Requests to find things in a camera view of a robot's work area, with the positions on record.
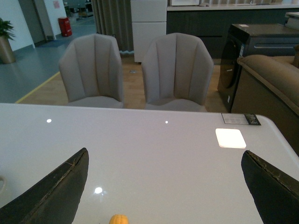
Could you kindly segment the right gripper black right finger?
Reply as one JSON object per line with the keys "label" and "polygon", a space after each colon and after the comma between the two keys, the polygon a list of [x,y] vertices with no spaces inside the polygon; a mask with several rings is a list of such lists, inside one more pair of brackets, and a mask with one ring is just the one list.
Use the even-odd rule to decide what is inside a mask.
{"label": "right gripper black right finger", "polygon": [[249,150],[242,155],[241,167],[263,223],[299,222],[298,180]]}

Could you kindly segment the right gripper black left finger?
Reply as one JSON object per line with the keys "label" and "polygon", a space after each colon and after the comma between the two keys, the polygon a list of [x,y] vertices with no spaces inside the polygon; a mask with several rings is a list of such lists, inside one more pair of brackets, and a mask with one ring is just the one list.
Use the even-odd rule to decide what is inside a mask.
{"label": "right gripper black left finger", "polygon": [[88,176],[89,153],[80,149],[0,209],[2,224],[71,224]]}

